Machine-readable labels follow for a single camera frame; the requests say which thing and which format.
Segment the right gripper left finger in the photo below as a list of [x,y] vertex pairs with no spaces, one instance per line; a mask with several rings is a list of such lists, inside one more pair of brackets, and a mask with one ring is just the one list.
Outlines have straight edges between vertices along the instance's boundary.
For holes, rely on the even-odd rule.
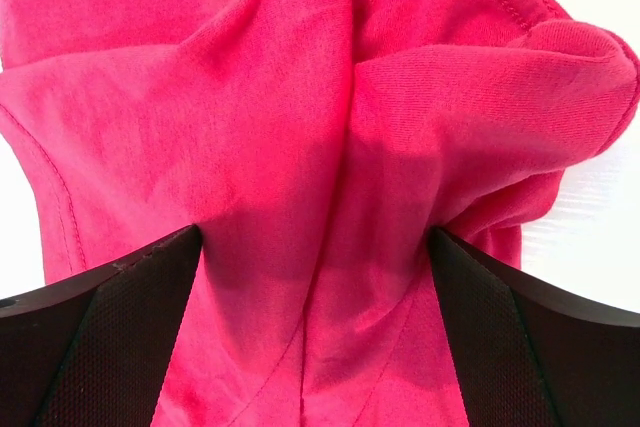
[[2,299],[2,425],[150,425],[200,253],[192,225]]

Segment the bright red t shirt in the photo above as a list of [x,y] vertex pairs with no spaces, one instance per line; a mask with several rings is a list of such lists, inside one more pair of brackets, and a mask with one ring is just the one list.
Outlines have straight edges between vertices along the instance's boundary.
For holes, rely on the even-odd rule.
[[424,245],[521,227],[638,104],[554,0],[1,0],[1,132],[61,280],[187,224],[157,426],[463,426]]

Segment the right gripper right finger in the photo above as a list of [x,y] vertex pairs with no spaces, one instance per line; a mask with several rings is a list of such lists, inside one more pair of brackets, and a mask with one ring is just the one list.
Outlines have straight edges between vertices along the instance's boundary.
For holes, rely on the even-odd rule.
[[437,298],[472,426],[639,424],[639,316],[435,228]]

